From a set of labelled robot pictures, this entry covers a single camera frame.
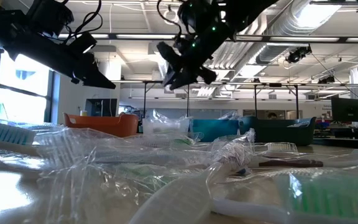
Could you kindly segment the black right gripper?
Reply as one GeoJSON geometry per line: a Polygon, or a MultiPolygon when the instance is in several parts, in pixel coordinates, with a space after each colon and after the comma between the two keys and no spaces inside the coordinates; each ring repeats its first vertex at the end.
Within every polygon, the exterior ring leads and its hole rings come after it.
{"type": "Polygon", "coordinates": [[[170,90],[189,85],[201,77],[209,85],[216,80],[216,73],[203,66],[205,61],[229,37],[227,27],[209,27],[202,34],[190,41],[188,48],[178,55],[165,42],[159,42],[157,49],[168,62],[163,85],[170,85],[170,90]]]}

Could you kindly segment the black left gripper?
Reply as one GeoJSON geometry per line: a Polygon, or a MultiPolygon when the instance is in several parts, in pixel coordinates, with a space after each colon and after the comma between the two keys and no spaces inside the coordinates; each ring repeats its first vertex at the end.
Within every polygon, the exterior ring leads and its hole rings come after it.
{"type": "Polygon", "coordinates": [[[83,81],[84,86],[115,89],[98,68],[95,57],[89,52],[97,41],[86,32],[70,45],[57,44],[38,34],[19,34],[11,44],[4,46],[9,56],[15,60],[19,54],[30,57],[52,70],[66,75],[74,83],[83,81]]]}

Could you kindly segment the blue toothbrush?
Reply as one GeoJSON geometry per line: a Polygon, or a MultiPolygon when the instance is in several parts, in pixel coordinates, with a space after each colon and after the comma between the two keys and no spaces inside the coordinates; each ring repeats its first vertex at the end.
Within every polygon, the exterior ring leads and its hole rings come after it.
{"type": "Polygon", "coordinates": [[[39,157],[34,139],[34,131],[0,123],[0,149],[39,157]]]}
{"type": "Polygon", "coordinates": [[[237,111],[230,111],[219,118],[219,120],[240,120],[240,116],[237,111]]]}

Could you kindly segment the black equipment box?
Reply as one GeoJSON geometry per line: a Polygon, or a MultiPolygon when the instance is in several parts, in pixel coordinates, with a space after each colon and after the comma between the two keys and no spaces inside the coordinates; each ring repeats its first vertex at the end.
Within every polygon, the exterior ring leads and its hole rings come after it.
{"type": "Polygon", "coordinates": [[[85,101],[85,110],[88,116],[115,116],[117,99],[94,98],[85,101]]]}

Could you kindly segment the orange plastic bin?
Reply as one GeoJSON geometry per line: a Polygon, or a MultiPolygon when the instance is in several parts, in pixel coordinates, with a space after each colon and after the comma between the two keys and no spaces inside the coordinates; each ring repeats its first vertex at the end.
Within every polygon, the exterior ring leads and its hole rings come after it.
{"type": "Polygon", "coordinates": [[[64,124],[68,128],[90,128],[120,138],[137,134],[139,119],[133,114],[112,116],[77,116],[63,114],[64,124]]]}

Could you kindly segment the clear plastic bin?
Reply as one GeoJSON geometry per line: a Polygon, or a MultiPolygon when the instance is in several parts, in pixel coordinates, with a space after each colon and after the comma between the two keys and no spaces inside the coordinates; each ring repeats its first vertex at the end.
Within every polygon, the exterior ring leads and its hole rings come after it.
{"type": "Polygon", "coordinates": [[[144,134],[161,133],[167,131],[188,132],[190,120],[184,119],[143,119],[144,134]]]}

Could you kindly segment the teal blue plastic bin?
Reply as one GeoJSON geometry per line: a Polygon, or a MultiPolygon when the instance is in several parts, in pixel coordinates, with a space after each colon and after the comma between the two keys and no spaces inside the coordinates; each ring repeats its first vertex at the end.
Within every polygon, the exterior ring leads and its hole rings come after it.
{"type": "Polygon", "coordinates": [[[200,133],[201,142],[213,142],[215,139],[236,135],[239,121],[235,119],[193,119],[190,124],[191,133],[200,133]]]}

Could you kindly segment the white wrapped toothbrush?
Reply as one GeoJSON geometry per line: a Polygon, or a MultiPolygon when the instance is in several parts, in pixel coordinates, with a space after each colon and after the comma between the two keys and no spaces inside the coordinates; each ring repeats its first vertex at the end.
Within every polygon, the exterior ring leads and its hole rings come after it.
{"type": "Polygon", "coordinates": [[[171,181],[152,163],[155,151],[132,139],[66,128],[39,140],[48,166],[39,179],[41,224],[126,224],[171,181]]]}

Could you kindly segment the dark grey plastic bin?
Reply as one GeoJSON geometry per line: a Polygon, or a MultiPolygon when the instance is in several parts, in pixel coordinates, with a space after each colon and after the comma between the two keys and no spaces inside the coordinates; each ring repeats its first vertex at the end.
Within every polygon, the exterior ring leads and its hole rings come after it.
{"type": "Polygon", "coordinates": [[[243,135],[249,129],[255,131],[255,142],[290,142],[297,146],[308,146],[313,142],[316,117],[305,119],[258,119],[255,116],[242,117],[239,120],[239,131],[243,135]],[[299,121],[309,120],[305,128],[288,128],[299,121]]]}

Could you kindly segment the black ceiling spotlight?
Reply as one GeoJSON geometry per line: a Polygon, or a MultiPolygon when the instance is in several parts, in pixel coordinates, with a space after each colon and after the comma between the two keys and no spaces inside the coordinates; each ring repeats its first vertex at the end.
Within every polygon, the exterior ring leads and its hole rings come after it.
{"type": "Polygon", "coordinates": [[[312,53],[312,49],[310,46],[298,47],[295,50],[291,50],[285,60],[288,63],[297,63],[311,53],[312,53]]]}

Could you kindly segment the black track lights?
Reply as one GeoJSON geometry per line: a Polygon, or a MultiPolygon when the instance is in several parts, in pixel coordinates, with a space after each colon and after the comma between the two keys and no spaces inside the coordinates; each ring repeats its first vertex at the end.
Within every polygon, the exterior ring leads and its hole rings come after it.
{"type": "Polygon", "coordinates": [[[318,80],[318,84],[330,84],[336,81],[336,77],[334,75],[328,75],[326,77],[322,77],[318,80]]]}

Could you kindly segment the black computer monitor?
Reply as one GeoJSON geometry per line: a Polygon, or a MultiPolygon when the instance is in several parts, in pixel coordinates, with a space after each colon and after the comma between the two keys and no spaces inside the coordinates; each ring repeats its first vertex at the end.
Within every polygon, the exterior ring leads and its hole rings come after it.
{"type": "Polygon", "coordinates": [[[334,121],[358,122],[358,100],[348,98],[331,98],[334,121]]]}

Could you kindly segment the black cluttered desk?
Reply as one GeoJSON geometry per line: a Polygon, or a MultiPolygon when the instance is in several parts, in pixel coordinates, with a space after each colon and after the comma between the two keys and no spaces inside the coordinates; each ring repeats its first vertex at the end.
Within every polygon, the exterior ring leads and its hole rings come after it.
{"type": "Polygon", "coordinates": [[[317,123],[314,128],[313,141],[324,140],[358,140],[358,126],[347,123],[317,123]]]}

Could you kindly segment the black frame workbench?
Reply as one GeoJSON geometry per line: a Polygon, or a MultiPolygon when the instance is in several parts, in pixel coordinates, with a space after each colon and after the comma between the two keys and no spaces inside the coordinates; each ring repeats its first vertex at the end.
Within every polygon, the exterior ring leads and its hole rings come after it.
{"type": "MultiPolygon", "coordinates": [[[[143,99],[143,115],[145,116],[145,111],[146,111],[146,101],[147,101],[147,92],[152,88],[147,88],[147,85],[149,83],[155,85],[155,84],[162,84],[163,81],[162,80],[111,80],[112,83],[114,84],[133,84],[133,83],[141,83],[144,85],[144,95],[142,97],[143,99]]],[[[190,96],[189,96],[189,90],[190,90],[190,86],[187,86],[187,97],[186,98],[178,98],[179,100],[186,100],[186,115],[189,116],[190,115],[190,96]]]]}
{"type": "Polygon", "coordinates": [[[245,102],[240,110],[244,115],[268,118],[268,113],[277,113],[280,119],[300,119],[300,87],[288,83],[248,83],[238,89],[236,100],[245,102]]]}

